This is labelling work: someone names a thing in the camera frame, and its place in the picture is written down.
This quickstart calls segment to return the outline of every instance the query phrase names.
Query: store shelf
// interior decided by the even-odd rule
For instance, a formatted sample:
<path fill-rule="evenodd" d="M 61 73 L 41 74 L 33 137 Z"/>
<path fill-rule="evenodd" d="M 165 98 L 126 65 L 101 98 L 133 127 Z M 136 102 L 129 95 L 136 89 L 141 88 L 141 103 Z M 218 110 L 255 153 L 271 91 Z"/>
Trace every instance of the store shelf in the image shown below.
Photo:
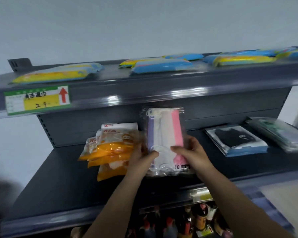
<path fill-rule="evenodd" d="M 195 72 L 130 75 L 129 69 L 118 68 L 121 61 L 100 62 L 104 65 L 104 70 L 78 81 L 29 85 L 9 84 L 17 76 L 29 71 L 63 64 L 30 66 L 20 68 L 15 73 L 0 75 L 0 118 L 7 117 L 3 92 L 25 88 L 69 85 L 73 107 L 53 111 L 61 112 L 298 85 L 298 62 L 207 68 Z"/>
<path fill-rule="evenodd" d="M 200 141 L 214 166 L 240 188 L 277 182 L 272 175 L 298 171 L 298 153 L 287 154 L 245 127 L 269 144 L 268 153 L 226 158 L 202 130 L 188 133 Z M 95 219 L 122 177 L 97 182 L 98 167 L 88 169 L 86 162 L 77 161 L 82 149 L 83 145 L 74 145 L 52 151 L 9 215 L 1 221 L 1 237 L 88 224 Z M 283 179 L 289 180 L 292 176 L 283 176 Z M 198 202 L 192 194 L 203 187 L 196 176 L 145 178 L 134 208 L 148 211 L 156 205 L 175 207 L 181 202 Z"/>

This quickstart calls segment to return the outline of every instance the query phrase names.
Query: price strip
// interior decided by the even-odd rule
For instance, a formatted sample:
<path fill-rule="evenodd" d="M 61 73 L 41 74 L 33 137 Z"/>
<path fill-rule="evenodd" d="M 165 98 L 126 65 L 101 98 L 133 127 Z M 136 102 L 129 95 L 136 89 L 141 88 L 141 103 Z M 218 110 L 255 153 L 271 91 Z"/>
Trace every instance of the price strip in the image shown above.
<path fill-rule="evenodd" d="M 71 106 L 68 86 L 4 92 L 8 115 L 45 112 Z"/>

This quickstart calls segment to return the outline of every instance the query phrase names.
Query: yellow label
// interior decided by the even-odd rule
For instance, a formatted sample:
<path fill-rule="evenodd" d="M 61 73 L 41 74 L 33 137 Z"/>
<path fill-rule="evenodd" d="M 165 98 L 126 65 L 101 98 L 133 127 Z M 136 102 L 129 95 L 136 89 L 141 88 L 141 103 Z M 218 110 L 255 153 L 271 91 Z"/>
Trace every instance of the yellow label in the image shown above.
<path fill-rule="evenodd" d="M 200 200 L 212 200 L 212 199 L 213 199 L 213 198 L 212 198 L 212 196 L 211 196 L 210 193 L 208 193 L 208 194 L 203 194 L 203 195 L 200 196 Z"/>
<path fill-rule="evenodd" d="M 49 107 L 55 107 L 55 106 L 60 106 L 60 100 L 59 100 L 58 94 L 24 99 L 25 110 L 35 110 L 35 109 L 49 108 Z"/>

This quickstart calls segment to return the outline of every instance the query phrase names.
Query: white wall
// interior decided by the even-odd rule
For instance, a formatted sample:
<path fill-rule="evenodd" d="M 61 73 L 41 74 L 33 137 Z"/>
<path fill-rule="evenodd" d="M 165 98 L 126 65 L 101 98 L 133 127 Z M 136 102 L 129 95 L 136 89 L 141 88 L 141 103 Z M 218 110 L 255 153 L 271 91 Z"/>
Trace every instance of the white wall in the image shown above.
<path fill-rule="evenodd" d="M 0 74 L 23 57 L 44 65 L 292 45 L 298 0 L 0 0 Z M 35 116 L 2 119 L 0 131 L 0 179 L 24 187 L 51 145 Z"/>

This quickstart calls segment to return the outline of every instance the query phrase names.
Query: pink face mask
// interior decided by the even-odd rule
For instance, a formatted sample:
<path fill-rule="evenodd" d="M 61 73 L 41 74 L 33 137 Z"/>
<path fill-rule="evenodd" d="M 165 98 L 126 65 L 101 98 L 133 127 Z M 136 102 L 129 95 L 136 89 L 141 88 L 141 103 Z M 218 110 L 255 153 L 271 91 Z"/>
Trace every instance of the pink face mask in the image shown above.
<path fill-rule="evenodd" d="M 147 111 L 148 148 L 159 152 L 152 164 L 152 171 L 172 173 L 182 170 L 187 160 L 170 150 L 171 146 L 183 146 L 179 110 L 175 108 L 150 108 Z"/>

